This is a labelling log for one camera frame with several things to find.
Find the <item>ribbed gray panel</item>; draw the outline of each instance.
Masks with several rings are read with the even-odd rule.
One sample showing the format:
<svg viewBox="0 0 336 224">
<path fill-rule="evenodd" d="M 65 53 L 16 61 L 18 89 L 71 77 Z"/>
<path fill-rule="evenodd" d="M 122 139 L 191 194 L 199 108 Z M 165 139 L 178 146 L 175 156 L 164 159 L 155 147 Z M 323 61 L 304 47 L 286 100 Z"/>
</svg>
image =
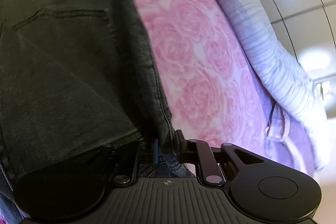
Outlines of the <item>ribbed gray panel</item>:
<svg viewBox="0 0 336 224">
<path fill-rule="evenodd" d="M 219 189 L 196 178 L 140 178 L 115 189 L 91 215 L 69 224 L 260 224 L 236 210 Z M 34 224 L 25 220 L 22 224 Z M 313 224 L 307 220 L 302 224 Z"/>
</svg>

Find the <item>black jeans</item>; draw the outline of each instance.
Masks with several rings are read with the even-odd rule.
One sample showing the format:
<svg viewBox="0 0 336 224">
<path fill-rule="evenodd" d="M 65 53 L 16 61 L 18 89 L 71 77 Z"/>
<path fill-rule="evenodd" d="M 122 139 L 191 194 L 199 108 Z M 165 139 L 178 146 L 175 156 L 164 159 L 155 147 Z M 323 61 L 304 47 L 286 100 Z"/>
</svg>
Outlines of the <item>black jeans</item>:
<svg viewBox="0 0 336 224">
<path fill-rule="evenodd" d="M 0 25 L 5 208 L 24 174 L 104 143 L 158 138 L 171 171 L 187 172 L 133 0 L 0 0 Z"/>
</svg>

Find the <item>denim fabric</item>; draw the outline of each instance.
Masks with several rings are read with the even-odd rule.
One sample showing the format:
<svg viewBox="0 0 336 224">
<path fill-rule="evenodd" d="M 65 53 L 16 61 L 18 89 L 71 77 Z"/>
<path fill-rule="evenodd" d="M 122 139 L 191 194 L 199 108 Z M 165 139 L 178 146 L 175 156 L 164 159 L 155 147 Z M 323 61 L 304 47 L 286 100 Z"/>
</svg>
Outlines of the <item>denim fabric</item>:
<svg viewBox="0 0 336 224">
<path fill-rule="evenodd" d="M 187 172 L 133 0 L 0 0 L 0 79 L 0 199 L 11 223 L 18 178 L 105 143 L 158 138 L 169 172 Z"/>
</svg>

